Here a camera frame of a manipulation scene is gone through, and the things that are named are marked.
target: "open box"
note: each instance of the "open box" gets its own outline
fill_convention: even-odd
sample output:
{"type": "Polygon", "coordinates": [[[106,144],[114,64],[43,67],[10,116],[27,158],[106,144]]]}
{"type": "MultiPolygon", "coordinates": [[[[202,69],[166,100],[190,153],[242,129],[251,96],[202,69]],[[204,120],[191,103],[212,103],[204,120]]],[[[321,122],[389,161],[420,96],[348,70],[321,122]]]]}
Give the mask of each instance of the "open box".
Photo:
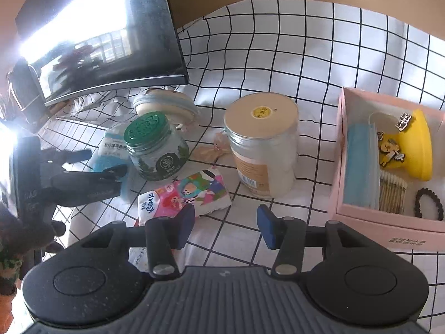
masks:
{"type": "MultiPolygon", "coordinates": [[[[375,94],[358,89],[343,88],[337,113],[337,156],[328,214],[385,247],[425,251],[445,251],[445,221],[437,221],[437,208],[427,198],[421,199],[424,217],[414,216],[416,192],[431,189],[445,204],[445,114],[404,99],[375,94]],[[371,114],[380,112],[397,121],[403,112],[421,109],[431,134],[433,171],[430,181],[410,178],[399,170],[394,173],[409,184],[406,191],[404,214],[397,215],[343,202],[347,158],[348,124],[365,123],[371,114]]],[[[381,129],[376,122],[377,130],[381,129]]]]}

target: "face mask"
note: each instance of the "face mask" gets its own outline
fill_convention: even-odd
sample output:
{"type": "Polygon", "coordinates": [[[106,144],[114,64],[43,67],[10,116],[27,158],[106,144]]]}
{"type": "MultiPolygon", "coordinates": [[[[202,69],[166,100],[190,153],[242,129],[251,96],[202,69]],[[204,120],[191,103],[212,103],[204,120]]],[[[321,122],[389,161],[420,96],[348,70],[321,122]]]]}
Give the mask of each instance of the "face mask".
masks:
{"type": "Polygon", "coordinates": [[[375,125],[348,127],[348,146],[343,202],[378,209],[380,167],[375,125]]]}

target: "yellow plastic object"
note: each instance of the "yellow plastic object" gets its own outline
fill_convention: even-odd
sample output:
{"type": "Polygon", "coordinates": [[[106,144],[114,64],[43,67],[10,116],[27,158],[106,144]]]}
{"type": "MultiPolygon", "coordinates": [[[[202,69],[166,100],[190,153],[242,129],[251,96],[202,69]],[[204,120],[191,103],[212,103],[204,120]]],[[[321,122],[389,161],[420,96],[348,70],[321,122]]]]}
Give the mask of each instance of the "yellow plastic object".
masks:
{"type": "Polygon", "coordinates": [[[429,181],[432,176],[431,135],[420,109],[412,113],[409,126],[399,133],[400,149],[406,158],[403,166],[411,177],[429,181]]]}

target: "glass jar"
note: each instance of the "glass jar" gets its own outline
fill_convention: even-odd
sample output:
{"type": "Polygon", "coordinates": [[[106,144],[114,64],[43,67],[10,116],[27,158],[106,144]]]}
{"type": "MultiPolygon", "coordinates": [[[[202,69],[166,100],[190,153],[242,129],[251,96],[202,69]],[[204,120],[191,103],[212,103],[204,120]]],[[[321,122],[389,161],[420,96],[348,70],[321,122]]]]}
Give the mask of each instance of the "glass jar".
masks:
{"type": "Polygon", "coordinates": [[[148,181],[173,176],[189,157],[187,143],[161,112],[137,118],[125,130],[124,141],[133,164],[148,181]]]}

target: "black beaded bracelet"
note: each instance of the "black beaded bracelet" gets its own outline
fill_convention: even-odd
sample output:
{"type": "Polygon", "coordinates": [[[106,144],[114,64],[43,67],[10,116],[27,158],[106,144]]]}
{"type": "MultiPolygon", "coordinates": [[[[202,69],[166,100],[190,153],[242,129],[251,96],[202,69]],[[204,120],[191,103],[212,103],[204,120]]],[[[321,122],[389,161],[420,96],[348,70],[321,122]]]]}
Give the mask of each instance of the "black beaded bracelet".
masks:
{"type": "Polygon", "coordinates": [[[420,212],[420,197],[422,197],[423,195],[427,195],[429,196],[434,203],[436,204],[437,207],[437,220],[438,221],[443,221],[444,219],[444,207],[442,206],[442,203],[439,199],[439,197],[437,197],[437,195],[431,191],[428,188],[420,188],[420,190],[417,191],[416,194],[416,202],[414,204],[414,214],[416,217],[420,217],[422,218],[422,213],[420,212]]]}

